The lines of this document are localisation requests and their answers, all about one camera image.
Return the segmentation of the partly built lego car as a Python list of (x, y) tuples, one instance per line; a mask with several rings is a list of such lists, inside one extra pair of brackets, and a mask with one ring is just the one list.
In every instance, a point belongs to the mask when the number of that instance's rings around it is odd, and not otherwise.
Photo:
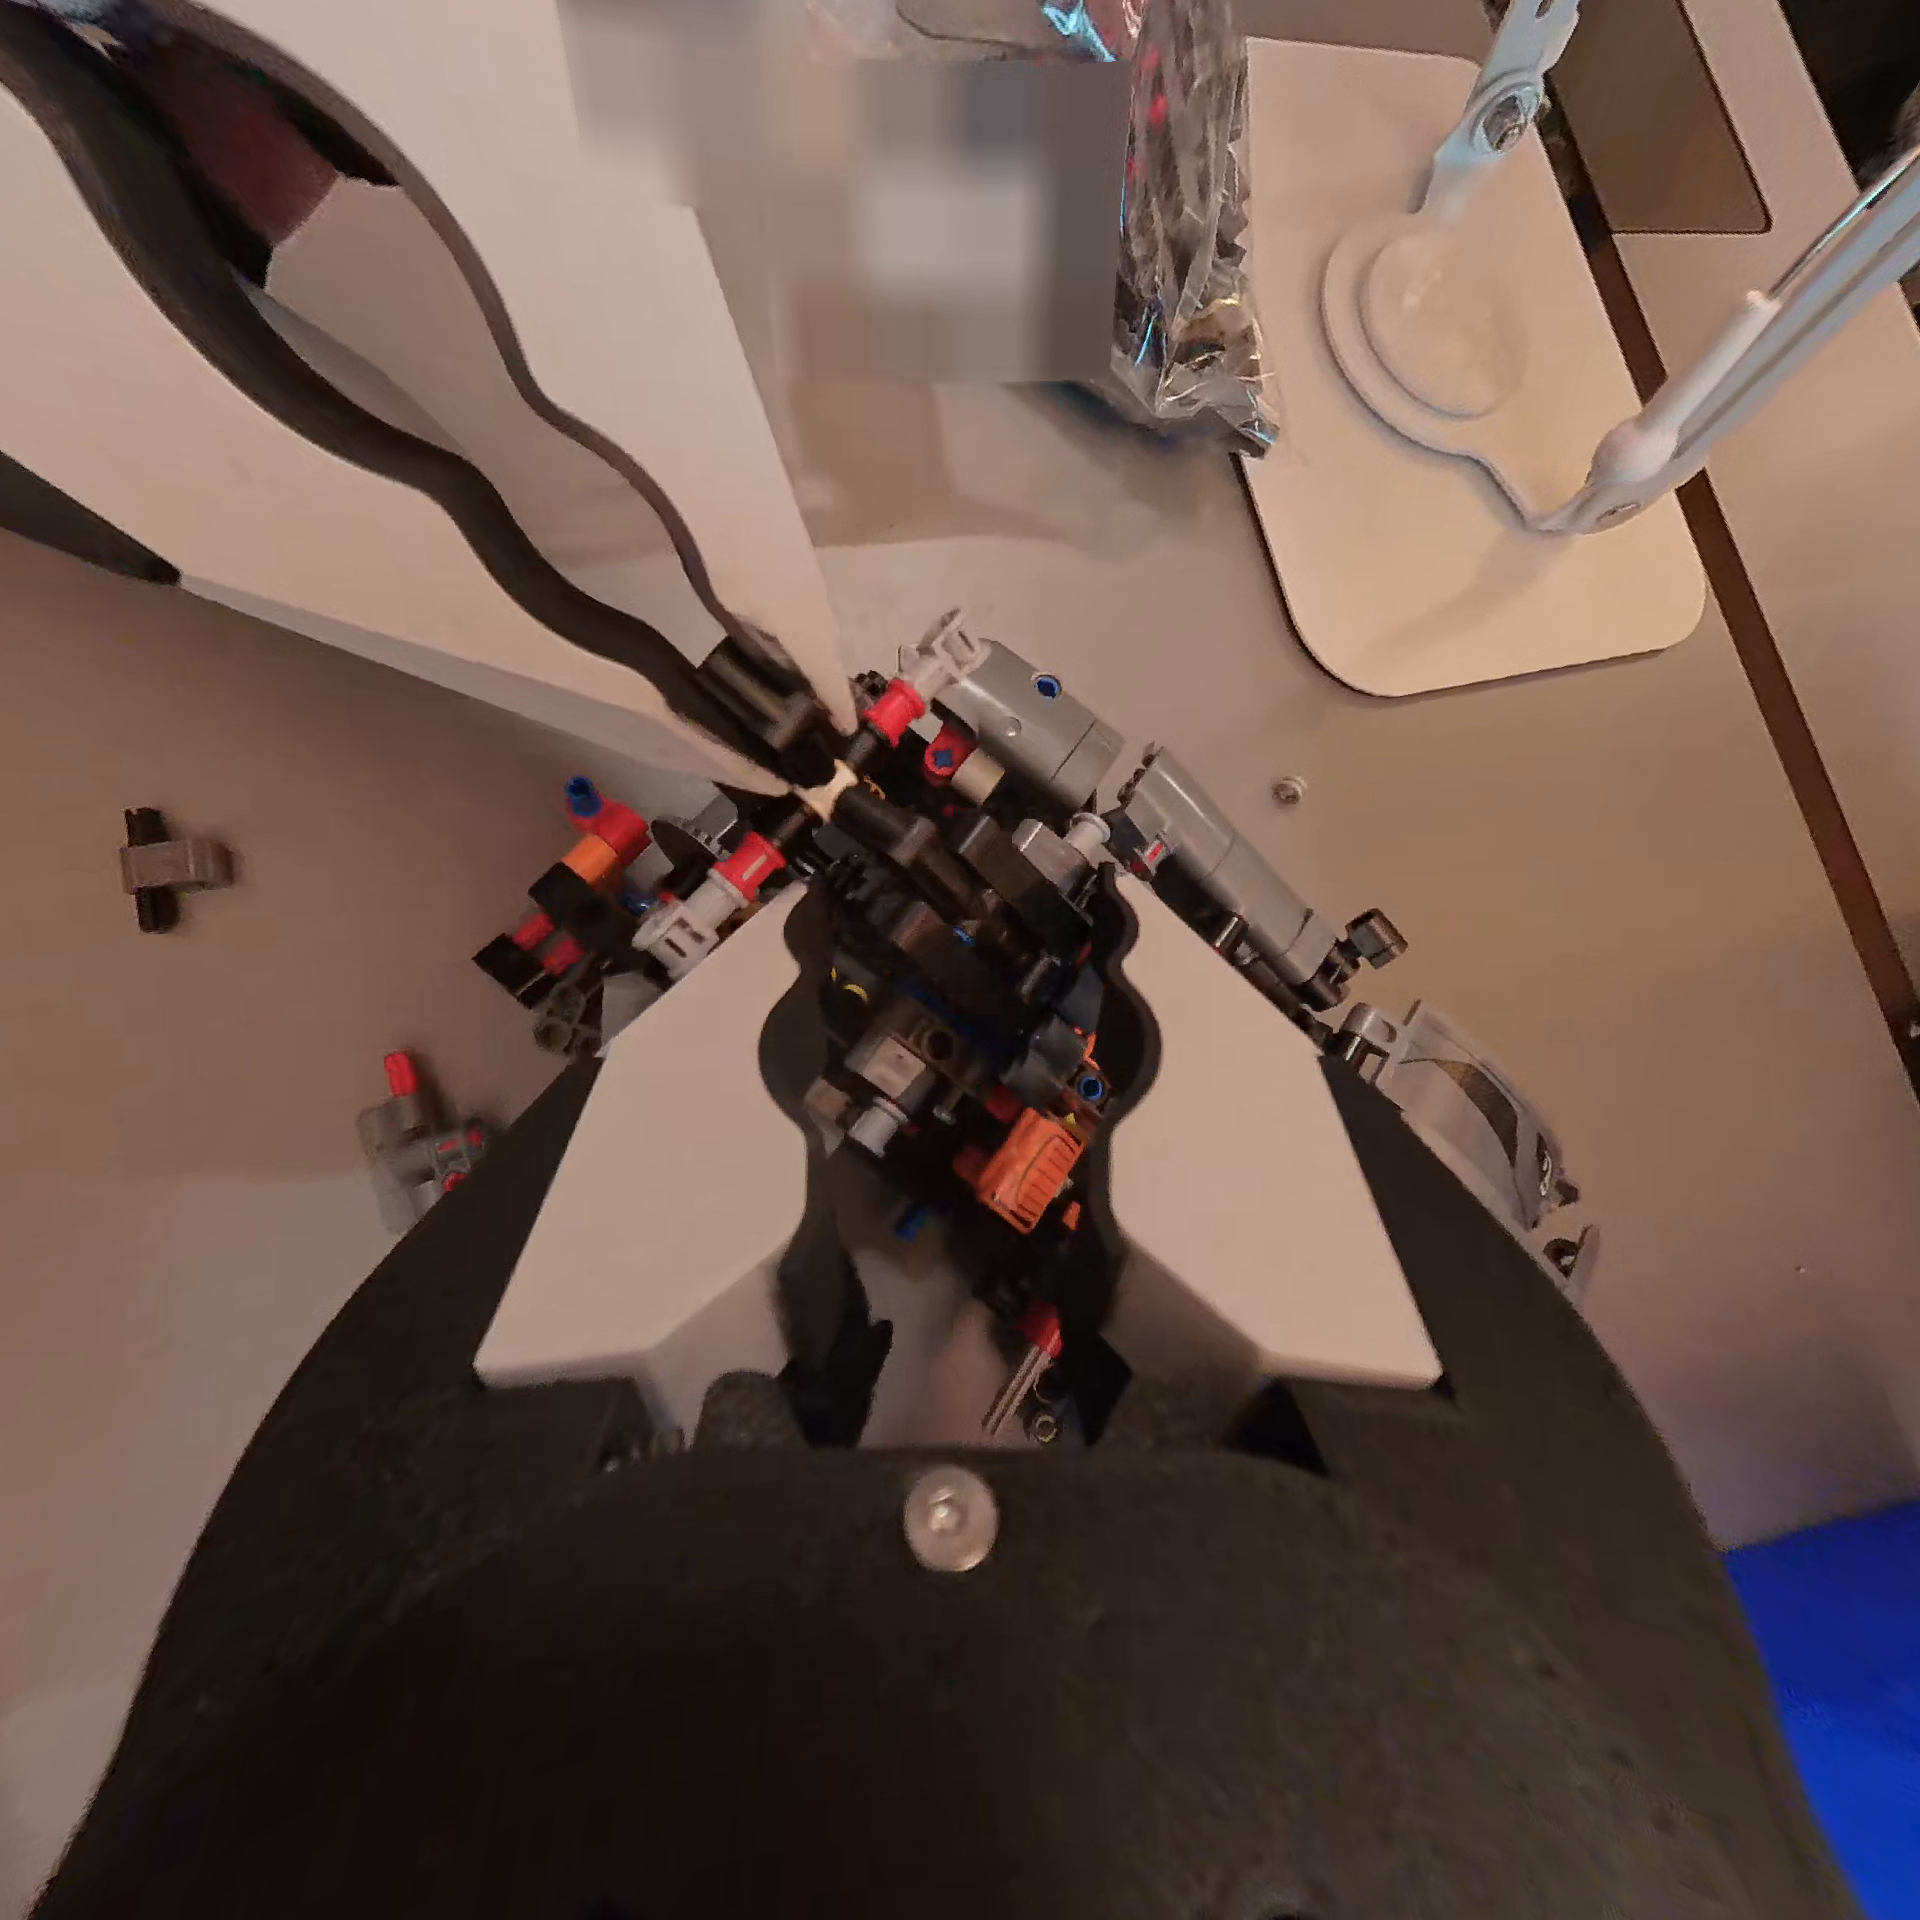
[(613, 899), (596, 927), (605, 1006), (636, 989), (638, 1018), (808, 888), (786, 921), (804, 979), (763, 1068), (821, 1139), (807, 1224), (829, 1243), (829, 1356), (779, 1375), (812, 1439), (1079, 1448), (1147, 1379), (1108, 1341), (1125, 1263), (1108, 1131), (1158, 1062), (1122, 975), (1141, 929), (1122, 876), (1318, 1045), (1340, 1116), (1347, 1094), (1386, 1116), (1494, 1254), (1580, 1306), (1599, 1239), (1554, 1231), (1580, 1193), (1541, 1108), (1433, 1003), (1358, 985), (1406, 947), (1392, 916), (1317, 908), (1189, 763), (1131, 754), (958, 614), (864, 674), (855, 708), (794, 757), (823, 787), (741, 812), (642, 914)]

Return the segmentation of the blue plastic bin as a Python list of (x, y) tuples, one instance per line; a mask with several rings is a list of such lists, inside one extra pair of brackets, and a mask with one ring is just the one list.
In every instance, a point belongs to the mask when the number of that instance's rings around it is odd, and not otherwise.
[(1726, 1556), (1860, 1907), (1918, 1913), (1918, 1502)]

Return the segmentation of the grey lego piece red pins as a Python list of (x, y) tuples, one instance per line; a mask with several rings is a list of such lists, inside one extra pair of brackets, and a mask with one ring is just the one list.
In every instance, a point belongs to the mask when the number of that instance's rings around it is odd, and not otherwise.
[(358, 1113), (358, 1138), (386, 1229), (406, 1236), (440, 1197), (465, 1182), (493, 1144), (482, 1116), (452, 1116), (412, 1050), (381, 1060), (386, 1097)]

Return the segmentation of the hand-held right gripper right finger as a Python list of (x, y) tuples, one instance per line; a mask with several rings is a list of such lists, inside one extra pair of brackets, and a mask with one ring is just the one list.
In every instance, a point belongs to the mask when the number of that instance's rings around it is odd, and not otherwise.
[(1323, 1052), (1142, 880), (1116, 888), (1158, 1062), (1108, 1131), (1108, 1341), (1147, 1379), (1426, 1390), (1443, 1367)]

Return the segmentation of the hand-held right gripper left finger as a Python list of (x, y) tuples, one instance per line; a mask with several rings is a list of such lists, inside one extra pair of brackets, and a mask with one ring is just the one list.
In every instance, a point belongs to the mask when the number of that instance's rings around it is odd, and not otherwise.
[(804, 979), (786, 921), (808, 904), (782, 892), (593, 1060), (473, 1356), (487, 1387), (630, 1387), (654, 1442), (688, 1443), (713, 1379), (823, 1368), (821, 1139), (763, 1068), (766, 1024)]

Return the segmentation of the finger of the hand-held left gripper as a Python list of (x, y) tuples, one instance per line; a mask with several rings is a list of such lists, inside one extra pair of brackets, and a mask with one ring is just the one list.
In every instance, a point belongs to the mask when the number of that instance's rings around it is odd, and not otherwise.
[(694, 212), (584, 133), (559, 3), (212, 1), (447, 243), (527, 406), (620, 468), (691, 586), (851, 722), (841, 623)]
[(437, 503), (244, 397), (136, 280), (11, 93), (2, 121), (8, 456), (203, 599), (633, 763), (773, 781), (516, 606)]

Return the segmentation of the clear plastic bag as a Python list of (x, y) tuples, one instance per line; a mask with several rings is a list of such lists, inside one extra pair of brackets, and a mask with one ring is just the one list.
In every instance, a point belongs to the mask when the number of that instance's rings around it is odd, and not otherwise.
[(1249, 276), (1249, 59), (1229, 1), (808, 3), (855, 58), (1076, 58), (1129, 75), (1115, 346), (1134, 426), (1260, 459), (1284, 435)]

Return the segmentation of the white articulated stand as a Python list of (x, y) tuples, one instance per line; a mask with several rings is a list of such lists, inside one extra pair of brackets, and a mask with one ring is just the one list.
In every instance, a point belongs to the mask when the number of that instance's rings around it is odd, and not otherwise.
[(1769, 289), (1571, 477), (1571, 429), (1547, 330), (1523, 317), (1494, 235), (1489, 179), (1527, 135), (1567, 52), (1577, 1), (1508, 3), (1453, 130), (1403, 212), (1350, 226), (1320, 280), (1324, 337), (1348, 386), (1406, 442), (1481, 466), (1520, 525), (1590, 535), (1693, 480), (1717, 443), (1758, 414), (1811, 352), (1918, 255), (1918, 151), (1908, 148)]

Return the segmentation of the grey lego brick black pin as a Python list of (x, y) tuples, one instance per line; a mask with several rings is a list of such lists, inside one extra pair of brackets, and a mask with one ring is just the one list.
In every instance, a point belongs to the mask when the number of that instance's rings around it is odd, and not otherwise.
[(233, 884), (236, 862), (225, 844), (181, 837), (155, 806), (125, 807), (122, 821), (120, 884), (134, 899), (138, 929), (169, 931), (181, 925), (181, 898)]

